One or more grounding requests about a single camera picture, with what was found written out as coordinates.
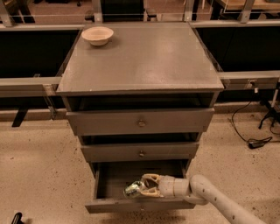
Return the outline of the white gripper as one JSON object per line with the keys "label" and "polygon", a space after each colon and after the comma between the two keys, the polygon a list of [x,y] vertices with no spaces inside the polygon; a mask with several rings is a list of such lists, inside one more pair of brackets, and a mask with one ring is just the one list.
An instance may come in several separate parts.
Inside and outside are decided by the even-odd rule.
{"label": "white gripper", "polygon": [[160,176],[154,173],[146,173],[141,177],[141,181],[149,189],[143,189],[140,193],[143,196],[153,198],[182,198],[190,193],[189,180],[186,178],[174,178],[172,176]]}

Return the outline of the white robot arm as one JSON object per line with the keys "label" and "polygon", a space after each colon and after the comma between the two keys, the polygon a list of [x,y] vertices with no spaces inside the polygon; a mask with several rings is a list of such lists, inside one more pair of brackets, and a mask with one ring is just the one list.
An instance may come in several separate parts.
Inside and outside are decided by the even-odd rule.
{"label": "white robot arm", "polygon": [[140,193],[148,197],[179,198],[195,205],[211,203],[231,224],[266,224],[219,191],[206,177],[190,179],[144,174]]}

